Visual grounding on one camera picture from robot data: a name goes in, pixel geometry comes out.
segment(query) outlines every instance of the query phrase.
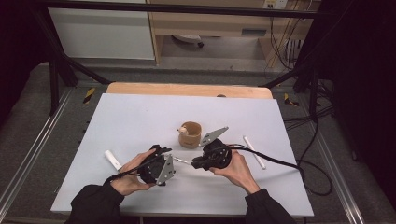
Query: white table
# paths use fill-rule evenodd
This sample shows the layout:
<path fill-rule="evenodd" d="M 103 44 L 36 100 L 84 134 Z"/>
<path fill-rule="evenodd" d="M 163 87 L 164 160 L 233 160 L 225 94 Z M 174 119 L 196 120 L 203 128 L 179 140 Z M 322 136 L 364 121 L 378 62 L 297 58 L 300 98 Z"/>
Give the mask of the white table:
<path fill-rule="evenodd" d="M 196 121 L 203 133 L 228 126 L 219 139 L 245 145 L 246 135 L 257 151 L 295 164 L 276 100 L 106 93 L 94 112 L 90 126 L 59 190 L 51 211 L 68 214 L 70 202 L 88 184 L 102 185 L 116 173 L 104 152 L 111 150 L 125 163 L 152 145 L 170 147 L 171 153 L 190 161 L 202 150 L 178 144 L 177 128 Z M 251 172 L 261 188 L 281 203 L 293 217 L 312 217 L 304 185 L 297 170 L 265 161 L 263 170 L 248 152 Z M 203 169 L 174 162 L 177 172 L 165 187 L 138 191 L 120 206 L 124 215 L 240 217 L 246 213 L 246 193 L 226 178 Z"/>

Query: black sleeve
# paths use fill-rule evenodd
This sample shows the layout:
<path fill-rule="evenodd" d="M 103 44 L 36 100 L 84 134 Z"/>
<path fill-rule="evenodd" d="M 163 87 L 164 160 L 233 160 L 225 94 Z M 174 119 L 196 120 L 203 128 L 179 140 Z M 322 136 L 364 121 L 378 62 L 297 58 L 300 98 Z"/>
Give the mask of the black sleeve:
<path fill-rule="evenodd" d="M 295 224 L 295 220 L 273 198 L 266 189 L 245 197 L 247 201 L 247 224 Z"/>
<path fill-rule="evenodd" d="M 72 212 L 64 224 L 116 224 L 124 196 L 110 184 L 85 186 L 71 202 Z"/>

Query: person's right hand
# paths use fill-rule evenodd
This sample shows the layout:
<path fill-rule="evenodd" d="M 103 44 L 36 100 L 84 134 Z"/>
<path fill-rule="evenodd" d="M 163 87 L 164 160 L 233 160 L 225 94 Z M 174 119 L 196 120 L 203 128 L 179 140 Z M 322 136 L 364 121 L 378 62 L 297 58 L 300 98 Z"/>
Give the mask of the person's right hand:
<path fill-rule="evenodd" d="M 228 178 L 233 184 L 243 188 L 247 194 L 252 194 L 260 190 L 260 187 L 251 175 L 245 157 L 239 154 L 237 150 L 232 150 L 232 159 L 226 168 L 219 169 L 211 167 L 209 170 L 215 175 L 222 175 Z"/>

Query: brown cup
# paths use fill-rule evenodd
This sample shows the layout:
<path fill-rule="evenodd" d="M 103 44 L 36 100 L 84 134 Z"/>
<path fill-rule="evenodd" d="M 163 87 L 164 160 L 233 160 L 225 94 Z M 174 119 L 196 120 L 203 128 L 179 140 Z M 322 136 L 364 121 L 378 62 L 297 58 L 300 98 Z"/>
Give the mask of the brown cup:
<path fill-rule="evenodd" d="M 197 148 L 201 142 L 201 125 L 193 121 L 187 121 L 183 123 L 181 127 L 187 129 L 187 134 L 180 133 L 178 135 L 178 142 L 180 145 L 189 149 Z"/>

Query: white stick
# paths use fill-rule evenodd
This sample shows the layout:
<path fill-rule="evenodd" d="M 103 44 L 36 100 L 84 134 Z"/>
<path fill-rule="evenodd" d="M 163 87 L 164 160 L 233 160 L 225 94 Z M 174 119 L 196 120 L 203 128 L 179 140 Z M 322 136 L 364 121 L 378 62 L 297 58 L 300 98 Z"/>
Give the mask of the white stick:
<path fill-rule="evenodd" d="M 246 136 L 244 136 L 243 138 L 244 138 L 245 142 L 247 143 L 247 146 L 248 146 L 251 150 L 256 151 L 256 150 L 254 149 L 253 145 L 251 145 L 250 142 L 248 141 L 248 138 L 247 138 Z M 264 162 L 262 161 L 262 158 L 260 158 L 260 157 L 259 157 L 258 155 L 256 155 L 255 153 L 253 153 L 253 155 L 254 155 L 254 157 L 256 158 L 257 162 L 259 163 L 260 167 L 261 167 L 263 170 L 265 170 L 266 167 L 265 167 Z"/>
<path fill-rule="evenodd" d="M 122 166 L 121 164 L 117 161 L 117 159 L 114 157 L 113 153 L 111 153 L 110 150 L 105 152 L 106 158 L 111 162 L 111 164 L 116 168 L 116 170 L 119 170 Z"/>

